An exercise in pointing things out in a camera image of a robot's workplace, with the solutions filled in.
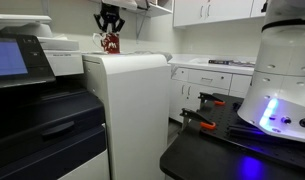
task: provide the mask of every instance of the black countertop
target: black countertop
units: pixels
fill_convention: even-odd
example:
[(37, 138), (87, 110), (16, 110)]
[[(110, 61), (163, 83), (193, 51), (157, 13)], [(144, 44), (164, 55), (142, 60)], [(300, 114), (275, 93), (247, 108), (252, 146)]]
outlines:
[(200, 134), (191, 121), (160, 159), (161, 170), (174, 179), (301, 180), (300, 171)]

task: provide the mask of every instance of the white robot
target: white robot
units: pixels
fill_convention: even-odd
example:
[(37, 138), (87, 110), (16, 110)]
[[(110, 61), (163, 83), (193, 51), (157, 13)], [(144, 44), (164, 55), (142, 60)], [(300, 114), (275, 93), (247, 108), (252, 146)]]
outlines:
[(269, 0), (257, 64), (238, 115), (305, 142), (305, 0)]

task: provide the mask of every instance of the white upper cabinet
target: white upper cabinet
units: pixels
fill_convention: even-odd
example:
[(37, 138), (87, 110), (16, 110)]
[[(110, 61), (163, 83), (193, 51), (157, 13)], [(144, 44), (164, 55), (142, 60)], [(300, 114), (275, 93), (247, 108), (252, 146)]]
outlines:
[(209, 0), (206, 8), (206, 22), (249, 18), (251, 0)]
[(264, 4), (267, 0), (253, 0), (253, 7), (251, 17), (262, 17), (265, 16), (265, 12), (262, 12)]
[(206, 6), (206, 0), (175, 0), (174, 26), (186, 26), (204, 22)]

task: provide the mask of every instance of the floor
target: floor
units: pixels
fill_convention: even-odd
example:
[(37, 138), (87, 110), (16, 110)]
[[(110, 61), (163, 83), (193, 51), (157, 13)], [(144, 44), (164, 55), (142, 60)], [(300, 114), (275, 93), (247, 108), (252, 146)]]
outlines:
[[(173, 141), (178, 137), (178, 133), (181, 130), (182, 124), (170, 119), (169, 120), (169, 130), (168, 130), (168, 146), (170, 146)], [(174, 180), (169, 176), (165, 176), (165, 180)]]

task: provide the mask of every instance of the printer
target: printer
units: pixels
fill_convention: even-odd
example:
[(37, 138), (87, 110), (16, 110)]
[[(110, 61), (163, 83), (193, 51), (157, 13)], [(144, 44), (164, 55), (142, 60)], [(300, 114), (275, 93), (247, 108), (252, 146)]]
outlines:
[(108, 180), (103, 103), (58, 77), (83, 65), (50, 20), (0, 15), (0, 180)]
[(0, 32), (37, 36), (55, 76), (83, 74), (79, 42), (53, 37), (49, 16), (0, 14)]

